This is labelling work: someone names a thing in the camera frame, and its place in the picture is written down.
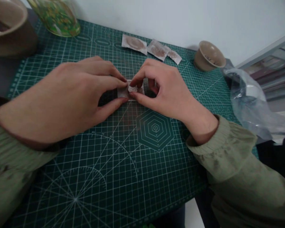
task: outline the plastic bag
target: plastic bag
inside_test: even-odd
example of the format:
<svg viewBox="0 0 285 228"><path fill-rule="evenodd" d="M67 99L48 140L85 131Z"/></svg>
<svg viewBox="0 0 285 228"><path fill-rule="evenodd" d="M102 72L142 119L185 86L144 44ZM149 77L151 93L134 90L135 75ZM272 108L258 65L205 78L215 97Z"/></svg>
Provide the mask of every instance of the plastic bag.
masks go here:
<svg viewBox="0 0 285 228"><path fill-rule="evenodd" d="M270 111L260 85L240 69L224 70L232 79L231 103L242 126L264 140L285 137L285 117Z"/></svg>

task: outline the green cutting mat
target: green cutting mat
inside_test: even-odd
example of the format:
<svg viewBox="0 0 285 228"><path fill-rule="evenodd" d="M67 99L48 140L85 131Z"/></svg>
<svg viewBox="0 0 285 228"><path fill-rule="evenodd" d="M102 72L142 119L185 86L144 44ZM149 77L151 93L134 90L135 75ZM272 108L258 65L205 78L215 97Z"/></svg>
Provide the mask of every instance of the green cutting mat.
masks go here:
<svg viewBox="0 0 285 228"><path fill-rule="evenodd" d="M79 22L81 34L74 38L55 36L38 23L38 52L21 62L9 98L62 62L99 55L131 79L146 58L154 58L122 48L123 32ZM168 46L183 60L177 66L167 57L165 63L178 68L191 93L211 112L238 122L220 71L202 73L192 64L194 51ZM100 104L116 97L116 91L106 93ZM123 104L105 122L72 137L60 155L41 168L9 226L141 227L207 186L200 176L205 172L199 172L201 166L186 148L188 135L175 119L136 102Z"/></svg>

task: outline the small paper packet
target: small paper packet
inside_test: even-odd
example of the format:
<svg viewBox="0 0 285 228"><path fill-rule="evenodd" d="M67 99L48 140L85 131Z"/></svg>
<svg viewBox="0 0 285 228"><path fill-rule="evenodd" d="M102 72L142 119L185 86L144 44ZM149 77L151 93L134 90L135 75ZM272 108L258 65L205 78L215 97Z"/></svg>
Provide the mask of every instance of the small paper packet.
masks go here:
<svg viewBox="0 0 285 228"><path fill-rule="evenodd" d="M121 46L123 48L130 48L135 51L139 51L145 55L148 55L147 53L147 43L145 41L142 41L141 39L138 39L136 37L128 36L123 34L123 41L121 43Z"/></svg>
<svg viewBox="0 0 285 228"><path fill-rule="evenodd" d="M156 58L160 59L161 61L164 61L169 50L162 45L157 40L152 40L151 43L147 46L147 51L154 55Z"/></svg>
<svg viewBox="0 0 285 228"><path fill-rule="evenodd" d="M129 101L136 101L130 95L129 92L138 92L145 95L145 91L143 90L143 85L141 88L131 87L131 80L127 80L128 86L126 88L117 88L117 97L126 97L129 98Z"/></svg>
<svg viewBox="0 0 285 228"><path fill-rule="evenodd" d="M177 65L179 65L179 63L182 60L180 55L176 51L171 50L169 47L167 46L165 47L169 50L169 53L167 56L169 56Z"/></svg>

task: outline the bowl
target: bowl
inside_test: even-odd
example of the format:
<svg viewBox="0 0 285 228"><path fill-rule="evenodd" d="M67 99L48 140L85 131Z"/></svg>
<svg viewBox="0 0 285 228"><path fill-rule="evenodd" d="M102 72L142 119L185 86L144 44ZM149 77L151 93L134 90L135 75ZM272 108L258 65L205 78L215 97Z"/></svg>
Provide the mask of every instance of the bowl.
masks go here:
<svg viewBox="0 0 285 228"><path fill-rule="evenodd" d="M20 0L0 0L0 22L8 27L0 32L0 56L22 58L35 53L37 34Z"/></svg>
<svg viewBox="0 0 285 228"><path fill-rule="evenodd" d="M208 41L201 41L194 56L193 64L201 71L211 71L215 68L225 67L226 59L215 45Z"/></svg>

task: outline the green jacket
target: green jacket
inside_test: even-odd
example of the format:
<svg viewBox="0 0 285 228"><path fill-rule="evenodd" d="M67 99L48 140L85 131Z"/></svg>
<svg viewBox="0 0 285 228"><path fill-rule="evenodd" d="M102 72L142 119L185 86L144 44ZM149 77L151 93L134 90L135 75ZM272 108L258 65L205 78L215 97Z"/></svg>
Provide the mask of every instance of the green jacket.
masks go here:
<svg viewBox="0 0 285 228"><path fill-rule="evenodd" d="M285 227L285 179L251 153L254 134L216 117L219 126L210 141L196 146L190 136L187 146L208 171L221 227ZM58 152L32 150L0 127L0 226L21 203L36 170Z"/></svg>

